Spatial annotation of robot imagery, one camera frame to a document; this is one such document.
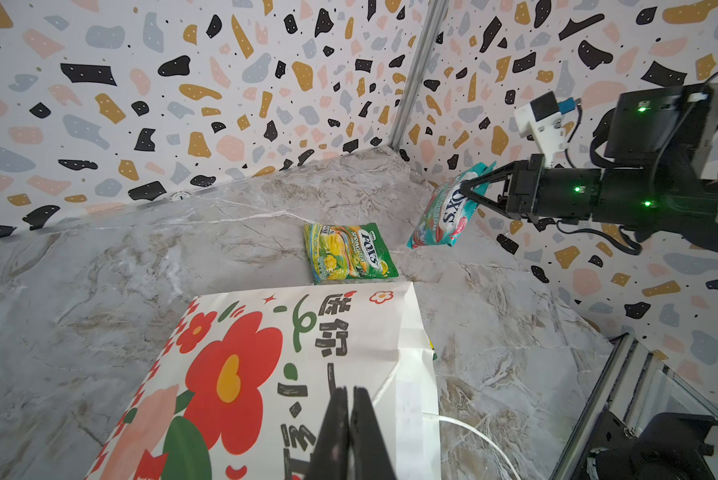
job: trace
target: green candy bag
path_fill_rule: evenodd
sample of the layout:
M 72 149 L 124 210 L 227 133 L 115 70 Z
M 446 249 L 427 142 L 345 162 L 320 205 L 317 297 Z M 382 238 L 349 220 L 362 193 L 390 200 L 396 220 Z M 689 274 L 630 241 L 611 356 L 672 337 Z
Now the green candy bag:
M 305 239 L 315 283 L 399 276 L 375 224 L 307 224 Z

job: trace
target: gray marble surface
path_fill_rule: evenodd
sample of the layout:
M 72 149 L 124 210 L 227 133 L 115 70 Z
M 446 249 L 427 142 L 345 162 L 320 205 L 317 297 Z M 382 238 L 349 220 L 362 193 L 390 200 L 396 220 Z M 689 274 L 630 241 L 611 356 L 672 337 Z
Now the gray marble surface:
M 377 149 L 0 240 L 0 478 L 81 478 L 196 295 L 311 283 L 303 224 L 376 222 L 415 282 L 441 414 L 547 478 L 611 350 L 469 225 L 406 247 L 433 188 Z M 443 478 L 505 478 L 443 424 Z

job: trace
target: terrazzo wall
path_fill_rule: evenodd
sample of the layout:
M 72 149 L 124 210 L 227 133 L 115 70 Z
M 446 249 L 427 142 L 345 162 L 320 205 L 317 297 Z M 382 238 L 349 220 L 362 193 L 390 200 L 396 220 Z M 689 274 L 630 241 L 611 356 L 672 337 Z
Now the terrazzo wall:
M 0 3 L 0 237 L 387 142 L 427 7 Z
M 718 0 L 452 0 L 440 30 L 400 152 L 435 183 L 479 161 L 536 153 L 513 111 L 547 91 L 582 98 L 569 153 L 592 168 L 592 134 L 621 93 L 697 83 L 718 69 Z M 565 116 L 567 133 L 576 118 Z M 556 163 L 568 167 L 563 155 Z M 718 178 L 718 132 L 704 177 Z M 718 254 L 657 234 L 630 256 L 593 235 L 560 234 L 550 219 L 535 227 L 484 207 L 473 219 L 470 228 L 492 235 L 602 333 L 635 332 L 718 404 Z M 614 225 L 591 226 L 619 237 Z

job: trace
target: fox's candy package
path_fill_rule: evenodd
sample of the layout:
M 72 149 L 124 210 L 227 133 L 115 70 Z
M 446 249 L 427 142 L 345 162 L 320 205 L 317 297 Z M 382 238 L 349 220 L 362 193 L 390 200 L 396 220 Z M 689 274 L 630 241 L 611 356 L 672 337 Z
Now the fox's candy package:
M 305 237 L 316 283 L 399 276 L 375 224 L 307 224 Z
M 460 193 L 460 184 L 464 180 L 480 177 L 494 167 L 494 162 L 489 167 L 482 163 L 476 164 L 437 187 L 407 246 L 417 248 L 422 245 L 454 245 L 460 232 L 466 228 L 473 211 L 479 206 L 477 202 Z M 473 191 L 484 195 L 488 186 L 489 184 L 481 184 Z

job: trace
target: white paper bag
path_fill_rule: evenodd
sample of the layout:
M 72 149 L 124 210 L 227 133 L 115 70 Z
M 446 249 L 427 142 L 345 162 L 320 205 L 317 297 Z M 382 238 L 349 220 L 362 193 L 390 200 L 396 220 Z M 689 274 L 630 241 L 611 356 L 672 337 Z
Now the white paper bag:
M 433 351 L 412 283 L 197 297 L 87 478 L 303 478 L 331 389 L 366 388 L 398 478 L 439 478 Z

